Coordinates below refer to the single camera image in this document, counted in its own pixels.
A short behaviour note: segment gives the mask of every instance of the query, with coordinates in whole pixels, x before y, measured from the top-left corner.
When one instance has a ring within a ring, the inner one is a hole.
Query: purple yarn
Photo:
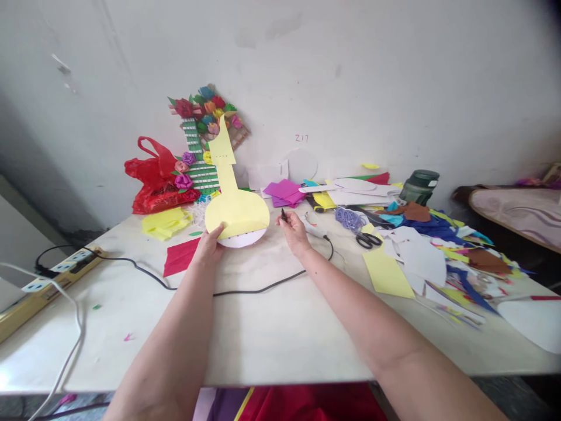
[[[187,165],[193,165],[195,162],[197,162],[195,154],[192,154],[191,152],[185,152],[181,157],[181,160]]]
[[[335,219],[341,222],[344,228],[351,230],[355,234],[358,234],[361,228],[366,225],[359,215],[345,208],[337,208],[335,211]]]

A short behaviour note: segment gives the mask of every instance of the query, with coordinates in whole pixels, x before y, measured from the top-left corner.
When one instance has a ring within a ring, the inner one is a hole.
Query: person's right hand
[[[298,218],[298,215],[294,212],[285,212],[287,222],[282,220],[282,216],[279,215],[276,218],[276,224],[282,227],[285,232],[286,242],[297,258],[304,255],[305,252],[311,250],[310,242],[306,236],[306,228],[304,228],[304,223]]]

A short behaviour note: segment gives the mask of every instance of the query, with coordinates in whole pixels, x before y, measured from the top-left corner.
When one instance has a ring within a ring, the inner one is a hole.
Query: table
[[[271,220],[278,215],[271,210]],[[362,259],[362,249],[332,213],[314,213],[302,203],[296,213],[329,232],[335,250],[332,262],[373,291]],[[161,242],[142,234],[141,216],[133,215],[92,244],[111,257],[129,257],[161,275],[166,249],[192,239],[188,227]],[[310,237],[324,256],[329,244]],[[291,255],[279,227],[273,223],[253,246],[227,250],[217,270],[216,292],[260,289],[302,269]],[[182,274],[168,278],[176,287]],[[516,294],[551,292],[527,279],[508,288]],[[104,261],[85,275],[69,293],[82,303],[85,340],[65,390],[115,390],[134,356],[173,296],[125,261]],[[415,300],[379,295],[434,343],[468,375],[529,375],[561,371],[561,357],[528,341],[505,320],[485,310],[487,323],[480,332],[449,323]],[[101,308],[92,307],[100,304]],[[131,334],[132,340],[123,341]],[[76,339],[74,310],[58,298],[0,345],[0,393],[36,394],[51,389],[63,360]],[[349,335],[311,279],[296,279],[257,295],[227,295],[214,299],[214,327],[205,385],[210,387],[373,379],[360,360]]]

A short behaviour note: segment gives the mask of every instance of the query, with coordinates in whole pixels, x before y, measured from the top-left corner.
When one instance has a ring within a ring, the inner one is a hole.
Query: wall
[[[182,152],[166,96],[211,82],[253,133],[239,167],[304,146],[318,178],[365,160],[394,181],[432,169],[431,205],[448,209],[458,185],[510,183],[561,157],[546,4],[2,1],[1,171],[66,231],[113,226],[140,188],[123,172],[146,156],[136,138]]]

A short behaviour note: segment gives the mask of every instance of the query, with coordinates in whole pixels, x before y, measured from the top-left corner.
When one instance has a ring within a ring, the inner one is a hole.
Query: electrical outlet
[[[75,262],[75,261],[68,261],[68,260],[65,260],[65,261],[63,261],[62,263],[59,263],[57,266],[55,266],[55,267],[53,268],[53,271],[55,271],[55,272],[60,272],[60,273],[62,273],[62,272],[67,272],[67,271],[69,271],[70,269],[72,269],[74,266],[76,266],[76,262]]]
[[[74,254],[73,256],[66,259],[66,261],[76,261],[76,262],[78,262],[78,261],[84,260],[85,258],[90,256],[91,254],[92,254],[91,251],[82,249],[79,252],[77,252],[76,254]]]

